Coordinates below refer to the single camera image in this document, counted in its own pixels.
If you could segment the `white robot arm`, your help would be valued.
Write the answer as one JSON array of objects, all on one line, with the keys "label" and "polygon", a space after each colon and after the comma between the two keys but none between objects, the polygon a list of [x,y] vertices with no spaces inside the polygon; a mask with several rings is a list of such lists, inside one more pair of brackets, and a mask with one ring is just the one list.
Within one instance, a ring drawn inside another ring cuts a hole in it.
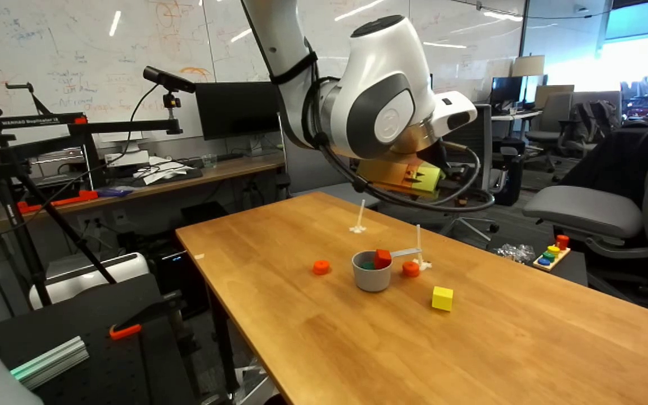
[{"label": "white robot arm", "polygon": [[241,0],[277,84],[284,132],[304,149],[354,160],[403,160],[477,119],[474,102],[433,92],[414,24],[381,15],[348,36],[340,79],[324,79],[305,39],[297,0]]}]

